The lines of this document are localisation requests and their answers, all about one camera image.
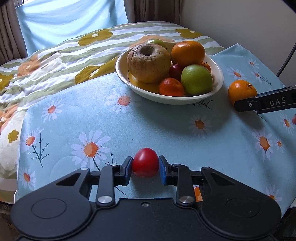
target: fabric cloth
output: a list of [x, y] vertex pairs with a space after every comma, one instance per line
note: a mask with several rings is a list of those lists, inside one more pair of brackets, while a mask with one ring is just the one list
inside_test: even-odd
[[27, 57], [13, 0], [9, 0], [1, 8], [0, 35], [0, 65], [16, 58]]
[[166, 22], [142, 22], [100, 29], [0, 66], [0, 199], [13, 202], [22, 121], [29, 106], [68, 87], [115, 72], [129, 47], [158, 38], [195, 40], [207, 54], [224, 48], [190, 29]]
[[166, 21], [180, 24], [181, 0], [124, 0], [129, 23]]
[[16, 8], [28, 54], [128, 23], [123, 0], [34, 0]]
[[[212, 167], [273, 198], [285, 213], [296, 196], [294, 110], [237, 113], [227, 89], [248, 80], [259, 93], [283, 87], [251, 52], [236, 44], [212, 57], [225, 82], [214, 96], [173, 106], [144, 99], [116, 73], [47, 97], [25, 115], [18, 172], [19, 197], [78, 168], [92, 171], [144, 147], [191, 170]], [[116, 197], [174, 197], [159, 176], [132, 176]], [[94, 201], [96, 188], [90, 200]]]

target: green apple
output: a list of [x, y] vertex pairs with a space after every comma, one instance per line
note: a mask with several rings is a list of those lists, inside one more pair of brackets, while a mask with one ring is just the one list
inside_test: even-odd
[[150, 43], [150, 44], [158, 44], [160, 46], [163, 46], [165, 49], [167, 49], [165, 42], [163, 42], [160, 39], [150, 39], [148, 40], [146, 43]]
[[202, 95], [213, 89], [213, 78], [204, 66], [192, 64], [185, 67], [181, 75], [181, 83], [186, 93]]

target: mandarin orange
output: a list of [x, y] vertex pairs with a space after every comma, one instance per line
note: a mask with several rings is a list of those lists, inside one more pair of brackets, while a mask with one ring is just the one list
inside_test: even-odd
[[205, 49], [196, 41], [182, 41], [174, 45], [171, 55], [177, 64], [186, 67], [201, 64], [205, 58]]
[[211, 67], [209, 66], [209, 64], [207, 62], [202, 62], [200, 65], [204, 66], [207, 68], [207, 70], [212, 73]]
[[161, 95], [182, 97], [185, 94], [183, 85], [174, 78], [166, 78], [159, 83]]
[[228, 88], [228, 98], [233, 105], [237, 100], [251, 98], [257, 94], [255, 87], [245, 80], [236, 80]]

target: striped blanket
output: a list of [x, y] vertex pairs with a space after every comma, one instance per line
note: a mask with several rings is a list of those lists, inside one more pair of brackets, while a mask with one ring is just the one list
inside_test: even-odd
[[195, 40], [209, 55], [224, 49], [176, 24], [141, 22], [100, 29], [0, 66], [0, 201], [13, 203], [20, 140], [28, 139], [21, 134], [26, 110], [49, 95], [115, 72], [121, 53], [153, 38]]

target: red tomato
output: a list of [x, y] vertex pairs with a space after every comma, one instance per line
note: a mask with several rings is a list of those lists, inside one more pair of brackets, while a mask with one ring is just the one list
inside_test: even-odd
[[293, 123], [294, 125], [296, 125], [296, 114], [294, 115], [294, 117], [293, 117], [293, 119], [292, 119], [292, 123]]
[[139, 150], [133, 158], [132, 169], [140, 177], [153, 177], [159, 168], [158, 156], [150, 148]]

